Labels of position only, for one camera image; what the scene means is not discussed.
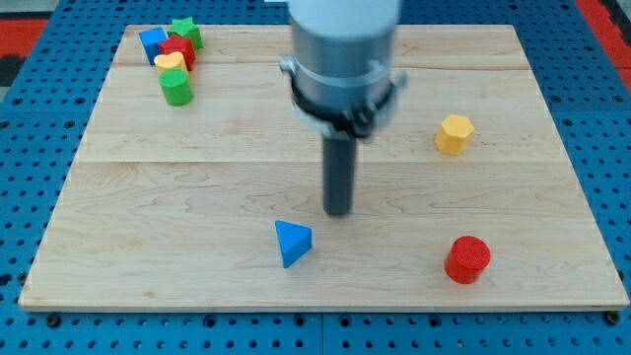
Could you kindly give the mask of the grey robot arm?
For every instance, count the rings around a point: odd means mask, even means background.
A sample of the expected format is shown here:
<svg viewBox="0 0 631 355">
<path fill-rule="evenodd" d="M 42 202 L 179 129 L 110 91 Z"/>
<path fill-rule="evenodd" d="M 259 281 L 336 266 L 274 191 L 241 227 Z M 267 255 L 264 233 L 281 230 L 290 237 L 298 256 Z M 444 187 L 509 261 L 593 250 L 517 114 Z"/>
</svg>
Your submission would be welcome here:
<svg viewBox="0 0 631 355">
<path fill-rule="evenodd" d="M 367 139 L 392 116 L 400 0 L 291 0 L 292 53 L 280 59 L 297 116 L 330 139 Z"/>
</svg>

